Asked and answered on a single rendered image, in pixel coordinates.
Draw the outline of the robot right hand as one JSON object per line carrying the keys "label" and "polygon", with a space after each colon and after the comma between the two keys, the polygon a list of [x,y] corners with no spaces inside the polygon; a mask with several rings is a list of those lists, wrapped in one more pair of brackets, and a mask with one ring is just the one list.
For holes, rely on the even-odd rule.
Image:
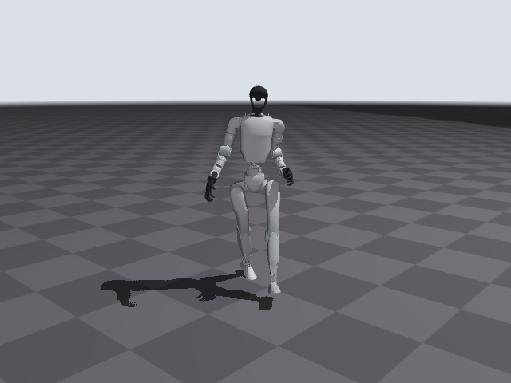
{"label": "robot right hand", "polygon": [[212,172],[212,175],[208,177],[208,182],[206,185],[206,192],[205,192],[205,199],[208,202],[212,202],[212,200],[213,200],[212,198],[215,198],[211,193],[211,189],[215,190],[215,187],[213,186],[213,184],[216,182],[217,175],[218,175],[217,172]]}

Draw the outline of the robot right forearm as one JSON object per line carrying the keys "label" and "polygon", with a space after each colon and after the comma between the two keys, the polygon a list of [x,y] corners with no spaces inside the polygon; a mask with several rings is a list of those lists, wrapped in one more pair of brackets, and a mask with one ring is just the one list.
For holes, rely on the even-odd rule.
{"label": "robot right forearm", "polygon": [[224,164],[226,164],[226,162],[227,162],[227,159],[224,156],[220,155],[220,150],[219,150],[218,155],[216,157],[216,161],[213,164],[212,170],[211,170],[211,172],[209,173],[208,176],[211,176],[212,172],[217,172],[217,174],[218,174],[217,177],[216,177],[216,179],[217,179],[219,177],[219,174],[221,173],[221,171],[223,169]]}

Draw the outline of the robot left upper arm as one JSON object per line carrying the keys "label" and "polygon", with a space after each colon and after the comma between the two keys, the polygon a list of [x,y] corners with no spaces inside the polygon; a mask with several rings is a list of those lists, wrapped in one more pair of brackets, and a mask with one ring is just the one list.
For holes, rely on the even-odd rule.
{"label": "robot left upper arm", "polygon": [[274,132],[272,133],[272,139],[271,139],[271,151],[269,153],[269,156],[274,159],[277,157],[282,156],[281,149],[279,146],[282,143],[283,139],[283,132],[285,130],[285,126],[283,122],[280,119],[274,119],[272,118],[274,122]]}

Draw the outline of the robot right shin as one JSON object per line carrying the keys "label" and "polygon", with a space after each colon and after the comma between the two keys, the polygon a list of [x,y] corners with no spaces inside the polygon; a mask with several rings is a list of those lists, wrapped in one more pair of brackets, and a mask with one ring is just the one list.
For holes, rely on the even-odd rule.
{"label": "robot right shin", "polygon": [[251,263],[250,263],[250,253],[252,250],[251,238],[248,233],[241,235],[239,232],[238,226],[236,226],[236,232],[237,232],[238,244],[239,244],[240,250],[243,255],[244,265],[247,267],[247,263],[248,263],[248,265],[251,266]]}

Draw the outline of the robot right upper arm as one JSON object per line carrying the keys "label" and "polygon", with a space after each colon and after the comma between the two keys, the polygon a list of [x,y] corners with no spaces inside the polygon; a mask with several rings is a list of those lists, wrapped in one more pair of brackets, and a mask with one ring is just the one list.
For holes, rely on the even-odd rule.
{"label": "robot right upper arm", "polygon": [[226,133],[224,136],[224,145],[220,147],[220,155],[229,157],[232,155],[232,145],[236,137],[236,129],[240,127],[242,117],[233,117],[227,125]]}

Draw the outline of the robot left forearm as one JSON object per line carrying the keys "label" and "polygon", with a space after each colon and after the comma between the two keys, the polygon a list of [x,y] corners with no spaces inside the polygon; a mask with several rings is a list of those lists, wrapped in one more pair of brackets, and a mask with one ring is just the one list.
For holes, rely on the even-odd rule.
{"label": "robot left forearm", "polygon": [[282,169],[286,168],[286,165],[284,163],[284,159],[283,159],[283,154],[281,157],[277,157],[275,160],[274,160],[274,164],[275,166],[277,167],[277,170],[278,170],[278,173],[280,174],[280,176],[283,177],[283,171]]}

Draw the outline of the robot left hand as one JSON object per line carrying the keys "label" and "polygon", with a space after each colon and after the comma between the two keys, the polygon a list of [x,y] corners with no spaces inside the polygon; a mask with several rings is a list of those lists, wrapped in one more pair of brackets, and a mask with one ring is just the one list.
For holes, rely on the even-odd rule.
{"label": "robot left hand", "polygon": [[287,186],[292,185],[294,182],[293,182],[293,175],[292,175],[290,168],[286,167],[286,168],[282,169],[282,171],[283,171],[283,177],[288,180],[287,183],[291,182]]}

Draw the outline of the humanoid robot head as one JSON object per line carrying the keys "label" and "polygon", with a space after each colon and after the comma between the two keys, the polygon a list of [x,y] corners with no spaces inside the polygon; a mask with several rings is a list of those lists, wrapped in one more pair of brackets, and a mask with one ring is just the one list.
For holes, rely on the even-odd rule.
{"label": "humanoid robot head", "polygon": [[[260,115],[262,113],[262,110],[264,109],[266,103],[267,103],[267,97],[268,97],[268,93],[267,93],[267,90],[262,87],[262,86],[255,86],[251,89],[250,93],[249,93],[249,96],[250,96],[250,100],[251,100],[251,104],[252,104],[252,107],[253,107],[253,110],[252,112],[254,113],[254,115],[250,115],[250,116],[254,116],[254,117],[264,117],[262,115]],[[264,102],[264,105],[263,107],[261,108],[256,108],[254,105],[253,105],[253,101],[252,101],[252,98],[255,98],[257,101],[260,101],[261,98],[264,98],[265,99],[265,102]]]}

